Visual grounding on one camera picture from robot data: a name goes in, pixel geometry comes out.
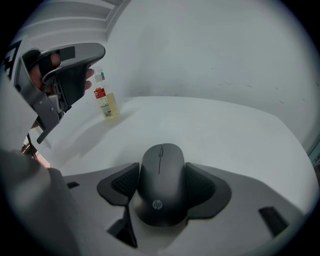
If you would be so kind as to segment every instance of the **computer mouse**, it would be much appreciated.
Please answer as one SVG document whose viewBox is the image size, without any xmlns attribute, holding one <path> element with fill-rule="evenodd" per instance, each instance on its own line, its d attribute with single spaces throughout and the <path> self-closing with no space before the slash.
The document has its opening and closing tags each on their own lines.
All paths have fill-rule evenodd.
<svg viewBox="0 0 320 256">
<path fill-rule="evenodd" d="M 133 208 L 146 224 L 171 227 L 187 217 L 188 185 L 182 150 L 174 144 L 149 148 L 142 159 Z"/>
</svg>

